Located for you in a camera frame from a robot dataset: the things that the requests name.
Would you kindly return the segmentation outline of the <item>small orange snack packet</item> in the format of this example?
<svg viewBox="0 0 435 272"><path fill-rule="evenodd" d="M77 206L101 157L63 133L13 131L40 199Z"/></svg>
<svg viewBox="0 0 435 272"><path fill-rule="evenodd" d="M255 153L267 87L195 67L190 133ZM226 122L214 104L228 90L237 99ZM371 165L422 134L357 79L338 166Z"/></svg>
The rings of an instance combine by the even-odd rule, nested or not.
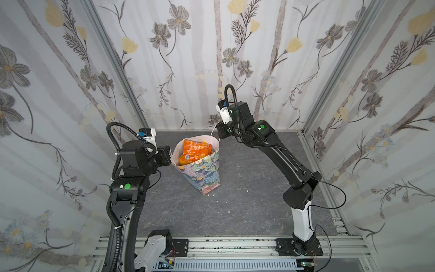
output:
<svg viewBox="0 0 435 272"><path fill-rule="evenodd" d="M182 155L179 157L179 163L181 165L187 165L211 155L212 152L213 146L211 144L185 139Z"/></svg>

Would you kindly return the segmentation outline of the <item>white paper bag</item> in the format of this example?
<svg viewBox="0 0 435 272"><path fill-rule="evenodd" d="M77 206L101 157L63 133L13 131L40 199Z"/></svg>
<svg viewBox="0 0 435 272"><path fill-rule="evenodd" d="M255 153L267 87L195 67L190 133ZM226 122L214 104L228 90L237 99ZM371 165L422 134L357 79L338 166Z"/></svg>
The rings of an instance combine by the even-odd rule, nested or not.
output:
<svg viewBox="0 0 435 272"><path fill-rule="evenodd" d="M182 155L185 139L211 144L213 146L213 152L211 155L196 162L181 165L179 163L179 157ZM208 194L220 185L219 144L220 141L210 134L184 138L176 145L172 153L172 165L203 195Z"/></svg>

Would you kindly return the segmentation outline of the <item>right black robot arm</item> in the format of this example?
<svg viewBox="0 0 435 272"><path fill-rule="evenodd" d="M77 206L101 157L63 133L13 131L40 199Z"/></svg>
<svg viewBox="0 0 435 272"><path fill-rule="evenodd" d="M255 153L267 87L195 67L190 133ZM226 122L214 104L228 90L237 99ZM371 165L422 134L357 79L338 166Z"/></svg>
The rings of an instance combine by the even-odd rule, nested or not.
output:
<svg viewBox="0 0 435 272"><path fill-rule="evenodd" d="M246 147L260 150L290 185L283 193L283 200L291 208L293 233L290 239L276 241L276 251L281 256L322 256L316 233L320 226L312 223L312 208L316 207L314 192L323 182L322 175L303 165L267 121L256 121L247 103L238 101L232 85L225 86L224 99L218 102L216 109L222 119L216 126L219 138L232 136Z"/></svg>

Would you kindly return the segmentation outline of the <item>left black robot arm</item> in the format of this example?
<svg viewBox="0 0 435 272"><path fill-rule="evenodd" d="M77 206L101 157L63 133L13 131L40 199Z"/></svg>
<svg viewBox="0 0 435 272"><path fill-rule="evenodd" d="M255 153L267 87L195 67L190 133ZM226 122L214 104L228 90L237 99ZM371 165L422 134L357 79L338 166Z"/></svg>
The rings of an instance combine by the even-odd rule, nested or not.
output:
<svg viewBox="0 0 435 272"><path fill-rule="evenodd" d="M152 188L150 176L171 165L171 148L156 146L155 129L134 131L110 122L106 132L116 148L110 196L106 213L111 220L104 272L151 272L157 260L175 254L170 230L152 231L144 248L135 252L140 216L146 194Z"/></svg>

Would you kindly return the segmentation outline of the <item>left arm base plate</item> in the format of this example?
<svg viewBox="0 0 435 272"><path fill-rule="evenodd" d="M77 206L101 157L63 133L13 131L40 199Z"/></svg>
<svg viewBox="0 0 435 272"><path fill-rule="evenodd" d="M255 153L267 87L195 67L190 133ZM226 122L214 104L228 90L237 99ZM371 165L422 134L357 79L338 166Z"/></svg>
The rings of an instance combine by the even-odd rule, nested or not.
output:
<svg viewBox="0 0 435 272"><path fill-rule="evenodd" d="M173 239L172 248L170 251L170 257L187 257L189 250L189 240L188 239Z"/></svg>

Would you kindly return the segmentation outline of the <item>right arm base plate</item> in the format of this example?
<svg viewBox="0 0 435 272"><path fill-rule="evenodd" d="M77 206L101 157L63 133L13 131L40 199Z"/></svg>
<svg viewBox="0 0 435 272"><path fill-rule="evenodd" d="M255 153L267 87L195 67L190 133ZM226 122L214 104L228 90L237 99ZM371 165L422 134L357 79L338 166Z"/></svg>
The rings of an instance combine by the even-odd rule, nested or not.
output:
<svg viewBox="0 0 435 272"><path fill-rule="evenodd" d="M315 257L323 256L323 250L317 238L308 241L299 239L276 239L276 248L279 256Z"/></svg>

